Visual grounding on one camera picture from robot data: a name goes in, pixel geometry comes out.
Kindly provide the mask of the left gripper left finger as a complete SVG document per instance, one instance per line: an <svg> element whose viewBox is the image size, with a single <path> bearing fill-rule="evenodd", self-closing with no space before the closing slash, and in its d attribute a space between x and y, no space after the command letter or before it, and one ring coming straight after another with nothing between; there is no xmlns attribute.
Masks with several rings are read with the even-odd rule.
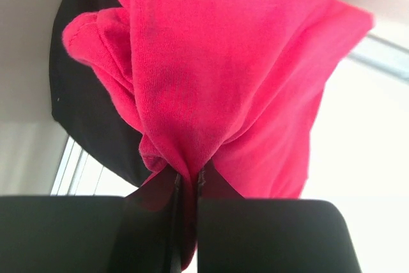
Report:
<svg viewBox="0 0 409 273"><path fill-rule="evenodd" d="M2 272L179 272L181 178L117 196L4 196Z"/></svg>

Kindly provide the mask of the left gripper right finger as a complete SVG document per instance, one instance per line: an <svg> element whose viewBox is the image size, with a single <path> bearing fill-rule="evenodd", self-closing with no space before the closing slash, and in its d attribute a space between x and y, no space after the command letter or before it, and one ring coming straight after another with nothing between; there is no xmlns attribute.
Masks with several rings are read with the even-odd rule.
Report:
<svg viewBox="0 0 409 273"><path fill-rule="evenodd" d="M199 272L360 272L350 233L328 201L245 199L208 162L199 173Z"/></svg>

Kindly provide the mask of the pink t-shirt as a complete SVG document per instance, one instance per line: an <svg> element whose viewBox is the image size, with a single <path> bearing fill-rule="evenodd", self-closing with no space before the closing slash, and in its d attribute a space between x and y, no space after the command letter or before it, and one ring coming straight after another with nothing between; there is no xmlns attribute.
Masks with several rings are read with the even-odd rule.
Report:
<svg viewBox="0 0 409 273"><path fill-rule="evenodd" d="M181 174L186 268L207 162L246 198L300 197L325 83L373 16L339 0L118 1L62 41L142 134L148 169Z"/></svg>

